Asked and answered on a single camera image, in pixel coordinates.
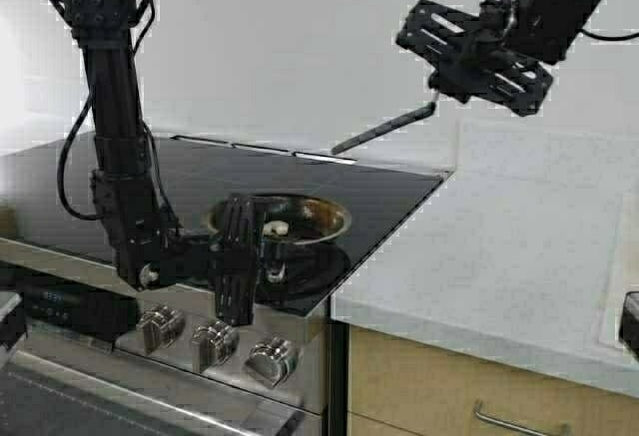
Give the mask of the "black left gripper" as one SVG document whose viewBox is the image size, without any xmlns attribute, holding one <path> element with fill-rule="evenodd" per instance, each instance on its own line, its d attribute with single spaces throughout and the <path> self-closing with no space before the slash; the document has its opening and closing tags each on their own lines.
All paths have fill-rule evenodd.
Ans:
<svg viewBox="0 0 639 436">
<path fill-rule="evenodd" d="M 211 287 L 216 318 L 254 323 L 264 213 L 259 198 L 231 195 L 206 214 L 207 235 L 176 236 L 161 254 L 159 285 L 202 278 Z"/>
</svg>

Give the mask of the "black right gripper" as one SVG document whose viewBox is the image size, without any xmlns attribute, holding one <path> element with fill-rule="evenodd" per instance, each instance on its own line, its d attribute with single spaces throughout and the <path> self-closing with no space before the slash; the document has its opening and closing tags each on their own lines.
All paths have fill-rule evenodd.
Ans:
<svg viewBox="0 0 639 436">
<path fill-rule="evenodd" d="M 553 77 L 508 46 L 517 24 L 516 0 L 484 0 L 477 15 L 419 0 L 395 43 L 433 68 L 431 89 L 463 105 L 477 98 L 527 117 L 540 110 Z"/>
</svg>

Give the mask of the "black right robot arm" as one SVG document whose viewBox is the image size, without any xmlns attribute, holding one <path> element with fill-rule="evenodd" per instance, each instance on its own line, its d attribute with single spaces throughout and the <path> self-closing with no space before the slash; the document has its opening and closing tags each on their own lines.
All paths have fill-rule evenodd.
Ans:
<svg viewBox="0 0 639 436">
<path fill-rule="evenodd" d="M 602 0 L 483 0 L 476 15 L 432 0 L 409 11 L 396 44 L 433 69 L 430 89 L 461 104 L 477 98 L 519 117 L 536 114 Z"/>
</svg>

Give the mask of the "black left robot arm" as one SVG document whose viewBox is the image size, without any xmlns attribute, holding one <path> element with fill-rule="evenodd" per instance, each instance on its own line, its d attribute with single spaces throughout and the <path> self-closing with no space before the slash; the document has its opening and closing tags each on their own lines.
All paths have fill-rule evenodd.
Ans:
<svg viewBox="0 0 639 436">
<path fill-rule="evenodd" d="M 97 160 L 91 220 L 107 235 L 118 276 L 139 291 L 206 277 L 218 319 L 251 325 L 264 224 L 259 199 L 232 194 L 214 234 L 184 234 L 161 181 L 135 66 L 141 38 L 132 35 L 150 29 L 154 0 L 48 1 L 83 54 L 88 96 L 80 116 L 94 122 Z"/>
</svg>

